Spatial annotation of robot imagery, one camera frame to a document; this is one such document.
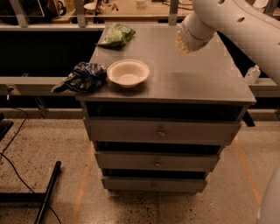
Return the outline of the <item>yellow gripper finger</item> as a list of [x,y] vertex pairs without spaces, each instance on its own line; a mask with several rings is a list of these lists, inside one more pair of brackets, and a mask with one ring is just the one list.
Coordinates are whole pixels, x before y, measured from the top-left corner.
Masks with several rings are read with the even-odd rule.
[[178,31],[176,35],[175,47],[179,55],[185,55],[192,52],[192,50],[183,43],[180,31]]

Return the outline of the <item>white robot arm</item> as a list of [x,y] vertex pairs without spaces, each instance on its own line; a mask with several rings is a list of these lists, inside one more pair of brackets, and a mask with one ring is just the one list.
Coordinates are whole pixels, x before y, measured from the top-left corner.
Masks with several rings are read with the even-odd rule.
[[280,24],[258,12],[245,0],[192,0],[176,37],[181,53],[206,46],[216,32],[230,39],[280,85]]

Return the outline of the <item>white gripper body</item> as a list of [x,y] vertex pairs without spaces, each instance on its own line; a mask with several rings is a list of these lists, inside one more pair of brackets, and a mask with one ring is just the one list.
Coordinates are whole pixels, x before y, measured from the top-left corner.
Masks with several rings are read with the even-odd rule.
[[194,12],[183,20],[179,32],[183,43],[192,51],[206,46],[215,34],[215,30],[202,22]]

